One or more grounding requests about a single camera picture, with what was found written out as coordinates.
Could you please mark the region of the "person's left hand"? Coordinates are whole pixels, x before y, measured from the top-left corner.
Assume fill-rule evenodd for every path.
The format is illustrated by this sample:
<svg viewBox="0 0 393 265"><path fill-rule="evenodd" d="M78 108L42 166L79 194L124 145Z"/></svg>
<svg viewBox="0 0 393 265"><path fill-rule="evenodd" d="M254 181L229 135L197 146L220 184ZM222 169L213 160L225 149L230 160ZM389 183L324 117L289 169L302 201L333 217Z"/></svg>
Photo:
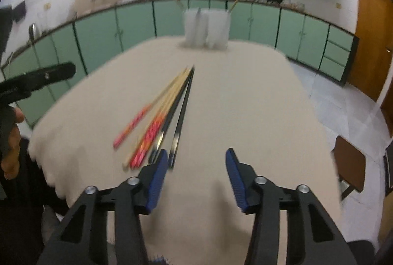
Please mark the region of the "person's left hand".
<svg viewBox="0 0 393 265"><path fill-rule="evenodd" d="M20 141L21 134L18 128L18 123L22 123L25 119L23 112L19 108L13 108L15 119L13 122L12 130L9 132L7 141L9 144L9 150L6 155L3 156L1 161L1 168L4 172L4 177L7 180L11 180L17 177L19 173L19 152L20 152Z"/></svg>

